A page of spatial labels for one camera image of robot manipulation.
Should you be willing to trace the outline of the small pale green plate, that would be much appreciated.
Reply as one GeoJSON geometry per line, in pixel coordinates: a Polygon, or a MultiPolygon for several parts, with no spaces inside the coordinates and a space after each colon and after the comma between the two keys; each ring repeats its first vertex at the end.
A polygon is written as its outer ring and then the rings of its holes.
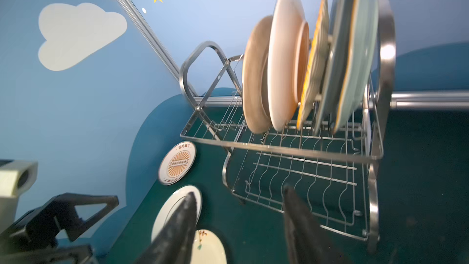
{"type": "Polygon", "coordinates": [[[373,63],[378,18],[378,0],[353,0],[348,60],[338,102],[334,132],[345,125],[351,114],[362,103],[373,63]]]}

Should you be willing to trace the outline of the steel two-tier dish rack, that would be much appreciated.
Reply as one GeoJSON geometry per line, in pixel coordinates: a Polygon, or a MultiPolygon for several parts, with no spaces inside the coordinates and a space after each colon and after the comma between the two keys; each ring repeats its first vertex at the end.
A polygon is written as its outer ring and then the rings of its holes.
{"type": "Polygon", "coordinates": [[[183,62],[180,76],[181,91],[194,109],[181,136],[226,151],[222,183],[234,196],[281,212],[282,188],[293,185],[322,228],[365,242],[371,254],[380,240],[377,176],[396,62],[392,8],[389,0],[377,2],[377,81],[366,86],[360,112],[337,133],[331,132],[329,121],[318,133],[310,122],[301,131],[289,123],[281,133],[251,133],[242,112],[241,85],[231,66],[243,57],[227,57],[215,42],[201,43],[183,62]],[[199,97],[189,88],[189,69],[208,48],[222,62],[219,76],[228,75],[234,84],[230,95],[215,96],[208,90],[199,97]]]}

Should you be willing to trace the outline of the dark blue speckled plate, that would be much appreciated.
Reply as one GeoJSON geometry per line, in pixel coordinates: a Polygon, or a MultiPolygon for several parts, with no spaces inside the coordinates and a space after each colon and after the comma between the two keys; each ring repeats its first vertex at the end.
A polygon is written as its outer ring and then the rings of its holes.
{"type": "Polygon", "coordinates": [[[267,61],[273,16],[261,19],[247,42],[243,58],[243,113],[249,130],[266,132],[272,125],[267,93],[267,61]]]}

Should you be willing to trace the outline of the white plate with black motif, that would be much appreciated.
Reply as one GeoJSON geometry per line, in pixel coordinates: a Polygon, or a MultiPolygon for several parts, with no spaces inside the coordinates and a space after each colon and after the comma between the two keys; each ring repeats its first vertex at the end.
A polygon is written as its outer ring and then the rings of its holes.
{"type": "Polygon", "coordinates": [[[184,198],[186,197],[187,194],[189,193],[194,193],[195,195],[195,200],[196,200],[196,205],[197,205],[197,219],[196,222],[198,222],[200,218],[200,214],[202,211],[202,193],[201,191],[193,186],[193,185],[186,185],[180,189],[177,189],[164,203],[164,205],[161,207],[153,228],[151,232],[151,241],[153,242],[158,234],[161,232],[163,227],[167,224],[167,222],[170,220],[171,216],[175,212],[175,210],[179,207],[179,205],[182,203],[184,198]]]}

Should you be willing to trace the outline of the yellow woven plate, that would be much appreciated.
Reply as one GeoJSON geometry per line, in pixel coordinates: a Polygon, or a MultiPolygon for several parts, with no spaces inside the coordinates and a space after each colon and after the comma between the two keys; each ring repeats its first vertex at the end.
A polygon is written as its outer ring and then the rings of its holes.
{"type": "Polygon", "coordinates": [[[298,112],[297,129],[300,130],[309,116],[316,96],[320,93],[321,82],[326,68],[328,52],[329,9],[328,0],[321,0],[316,21],[315,33],[311,41],[311,51],[307,65],[307,74],[302,90],[298,112]]]}

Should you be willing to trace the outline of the green rim Hao Wei plate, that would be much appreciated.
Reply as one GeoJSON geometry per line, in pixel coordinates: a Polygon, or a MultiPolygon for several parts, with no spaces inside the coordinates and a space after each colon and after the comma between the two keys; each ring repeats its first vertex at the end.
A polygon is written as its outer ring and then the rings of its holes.
{"type": "Polygon", "coordinates": [[[282,131],[301,101],[309,51],[309,24],[301,0],[277,0],[267,62],[271,122],[282,131]]]}

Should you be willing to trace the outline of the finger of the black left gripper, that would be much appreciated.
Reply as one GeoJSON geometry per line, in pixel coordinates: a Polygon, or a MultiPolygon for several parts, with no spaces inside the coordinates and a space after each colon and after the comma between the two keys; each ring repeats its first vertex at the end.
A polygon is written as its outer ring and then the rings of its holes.
{"type": "Polygon", "coordinates": [[[95,256],[91,245],[65,248],[38,249],[35,251],[6,254],[2,264],[94,264],[95,256]]]}
{"type": "Polygon", "coordinates": [[[91,196],[64,193],[28,211],[7,228],[7,239],[20,242],[47,242],[65,230],[70,241],[99,222],[119,205],[117,196],[91,196]],[[77,206],[103,204],[105,207],[87,220],[79,217],[77,206]]]}

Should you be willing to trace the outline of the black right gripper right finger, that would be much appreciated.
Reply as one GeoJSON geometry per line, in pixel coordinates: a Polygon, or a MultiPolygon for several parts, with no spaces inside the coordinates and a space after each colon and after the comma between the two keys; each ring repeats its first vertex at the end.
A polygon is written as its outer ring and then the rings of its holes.
{"type": "Polygon", "coordinates": [[[282,189],[288,260],[291,264],[350,264],[294,188],[282,189]]]}

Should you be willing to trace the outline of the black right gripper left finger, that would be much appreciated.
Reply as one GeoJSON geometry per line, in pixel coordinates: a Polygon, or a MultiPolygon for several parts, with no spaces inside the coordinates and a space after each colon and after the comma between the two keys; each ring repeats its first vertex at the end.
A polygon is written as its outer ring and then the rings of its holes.
{"type": "Polygon", "coordinates": [[[185,195],[167,224],[135,261],[137,264],[189,264],[197,222],[194,193],[185,195]]]}

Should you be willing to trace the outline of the large pale green plate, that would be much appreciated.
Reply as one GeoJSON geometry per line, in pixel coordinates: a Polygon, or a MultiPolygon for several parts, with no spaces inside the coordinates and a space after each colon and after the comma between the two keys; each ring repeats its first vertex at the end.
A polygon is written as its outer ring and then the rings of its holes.
{"type": "Polygon", "coordinates": [[[332,41],[327,55],[327,65],[321,89],[321,101],[315,120],[315,133],[319,133],[322,121],[333,115],[336,133],[361,105],[352,89],[346,89],[349,41],[355,0],[333,0],[329,33],[332,41]]]}

